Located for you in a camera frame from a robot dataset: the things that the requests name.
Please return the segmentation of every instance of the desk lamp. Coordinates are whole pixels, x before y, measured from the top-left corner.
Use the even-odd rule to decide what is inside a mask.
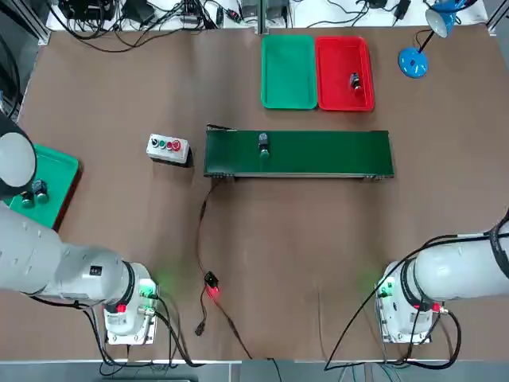
[[[424,48],[435,33],[443,38],[451,34],[457,11],[463,10],[474,3],[472,2],[472,4],[464,6],[466,2],[467,0],[459,0],[459,2],[456,2],[456,0],[445,0],[426,10],[426,21],[431,28],[429,36],[419,49],[411,46],[404,48],[398,55],[399,68],[405,75],[411,78],[421,78],[428,72],[428,58],[423,52]]]

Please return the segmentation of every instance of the brown table surface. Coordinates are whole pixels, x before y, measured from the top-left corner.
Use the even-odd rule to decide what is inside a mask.
[[[98,244],[144,263],[176,300],[193,359],[246,358],[206,298],[193,251],[206,123],[255,130],[388,130],[396,176],[381,182],[254,179],[212,194],[201,256],[220,300],[255,358],[323,358],[392,259],[432,236],[490,228],[507,207],[509,81],[483,26],[454,29],[426,48],[420,80],[398,69],[418,29],[307,29],[279,33],[363,36],[370,49],[372,113],[275,111],[260,103],[260,37],[251,30],[175,33],[125,54],[92,50],[66,33],[41,49],[21,111],[32,140],[75,155],[84,173],[60,229],[62,240]],[[96,43],[119,49],[113,37]],[[150,133],[188,139],[193,170],[152,163]],[[0,294],[0,359],[99,359],[86,318]],[[461,359],[508,360],[509,304],[486,298],[448,304],[463,326]],[[344,339],[338,360],[381,359],[373,305]],[[445,336],[414,355],[445,359]],[[167,359],[167,334],[132,358]],[[124,357],[124,348],[112,349]],[[396,357],[397,349],[390,347]]]

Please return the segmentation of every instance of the white robotic arm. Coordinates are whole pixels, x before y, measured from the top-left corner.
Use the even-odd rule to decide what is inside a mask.
[[[429,342],[440,302],[509,294],[509,238],[499,237],[509,231],[508,221],[509,211],[489,232],[457,235],[452,243],[434,244],[399,266],[390,264],[375,300],[383,340]]]
[[[104,248],[64,244],[53,230],[2,203],[31,188],[36,168],[28,136],[0,113],[0,289],[101,302],[110,343],[152,343],[157,286],[144,266]]]

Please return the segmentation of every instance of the connector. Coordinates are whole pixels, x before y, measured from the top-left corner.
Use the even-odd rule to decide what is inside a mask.
[[[233,20],[237,24],[242,21],[242,17],[234,10],[226,10],[226,15],[229,19]]]
[[[144,314],[145,316],[153,317],[156,314],[156,310],[148,306],[139,306],[138,313]]]
[[[208,271],[207,274],[205,275],[204,281],[212,289],[216,289],[217,285],[220,283],[220,281],[217,279],[216,275],[214,275],[210,271]]]
[[[197,335],[199,337],[203,334],[204,330],[205,330],[205,321],[202,321],[198,324],[194,333],[195,333],[195,335]]]

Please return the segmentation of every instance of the power cord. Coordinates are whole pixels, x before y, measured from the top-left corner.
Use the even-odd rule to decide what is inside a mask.
[[[363,303],[360,305],[360,307],[354,313],[354,315],[352,316],[350,321],[347,323],[347,325],[345,326],[343,332],[340,335],[340,338],[338,339],[337,343],[335,344],[335,346],[334,346],[334,348],[333,348],[333,350],[331,352],[331,355],[329,356],[329,358],[327,360],[327,363],[326,363],[326,365],[324,367],[324,371],[327,372],[329,370],[333,370],[333,369],[336,369],[336,368],[344,368],[344,367],[348,367],[350,365],[354,365],[354,364],[350,364],[350,365],[335,365],[335,366],[330,366],[330,364],[332,362],[332,359],[333,359],[336,351],[338,350],[338,348],[339,348],[339,346],[340,346],[344,336],[346,335],[346,333],[350,329],[350,326],[352,326],[352,323],[355,321],[355,319],[357,318],[359,313],[368,304],[370,299],[376,294],[378,289],[383,285],[383,283],[387,280],[387,278],[390,277],[396,271],[396,269],[398,269],[408,259],[414,257],[420,251],[423,251],[423,250],[428,249],[428,248],[433,248],[433,247],[436,247],[436,246],[439,246],[439,245],[455,244],[455,243],[467,243],[467,242],[489,240],[490,239],[490,233],[491,233],[491,231],[483,232],[479,236],[473,236],[473,237],[472,236],[463,236],[461,234],[437,236],[437,237],[434,237],[434,238],[426,241],[420,248],[415,249],[410,254],[406,255],[403,259],[401,259],[398,263],[396,263],[396,265],[390,271],[388,271],[387,274],[380,280],[379,284],[375,287],[375,289],[373,289],[373,291],[366,297],[366,299],[363,301]],[[509,237],[509,233],[499,233],[497,235],[497,237],[498,238]],[[438,366],[436,366],[436,365],[420,364],[420,363],[414,362],[414,361],[405,361],[404,363],[415,365],[415,366],[422,367],[422,368],[431,368],[431,369],[439,369],[440,370],[440,369],[443,369],[443,368],[450,367],[454,363],[454,361],[456,361],[457,354],[459,353],[460,347],[461,347],[461,328],[460,328],[460,323],[458,322],[456,316],[454,314],[451,314],[451,313],[452,312],[449,311],[449,315],[454,320],[454,323],[455,323],[455,325],[457,327],[457,333],[458,333],[457,348],[456,348],[453,356],[451,357],[451,360],[449,362],[447,362],[446,364],[438,365]]]

